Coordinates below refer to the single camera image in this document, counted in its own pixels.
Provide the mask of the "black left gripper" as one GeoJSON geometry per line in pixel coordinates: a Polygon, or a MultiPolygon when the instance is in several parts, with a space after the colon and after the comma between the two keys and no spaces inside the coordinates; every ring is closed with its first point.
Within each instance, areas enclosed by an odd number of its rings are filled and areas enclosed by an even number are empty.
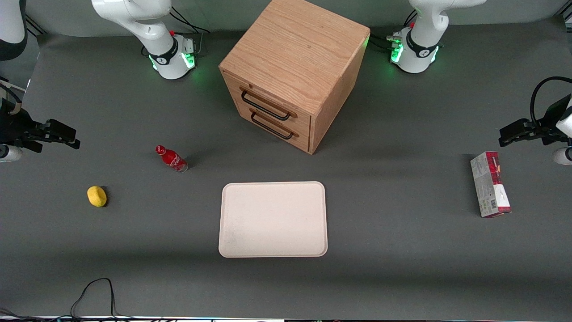
{"type": "Polygon", "coordinates": [[[543,145],[550,145],[556,142],[563,142],[571,145],[571,135],[566,134],[564,130],[560,130],[556,124],[563,120],[564,116],[571,116],[571,95],[564,96],[557,102],[551,104],[543,118],[538,119],[535,116],[535,102],[531,100],[530,118],[518,119],[514,125],[508,125],[499,130],[499,146],[507,145],[520,141],[521,136],[527,136],[526,140],[540,139],[543,145]]]}

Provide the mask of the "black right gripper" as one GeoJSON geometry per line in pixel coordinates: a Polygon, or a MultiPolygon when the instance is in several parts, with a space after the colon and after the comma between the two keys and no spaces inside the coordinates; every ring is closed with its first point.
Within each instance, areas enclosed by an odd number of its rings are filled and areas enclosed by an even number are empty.
{"type": "Polygon", "coordinates": [[[23,109],[16,114],[10,114],[13,108],[16,108],[16,104],[7,99],[1,99],[0,142],[2,144],[29,149],[35,153],[41,153],[43,149],[43,145],[38,141],[60,143],[73,149],[80,148],[80,140],[66,138],[76,136],[74,128],[55,119],[49,119],[45,123],[35,122],[23,109]]]}

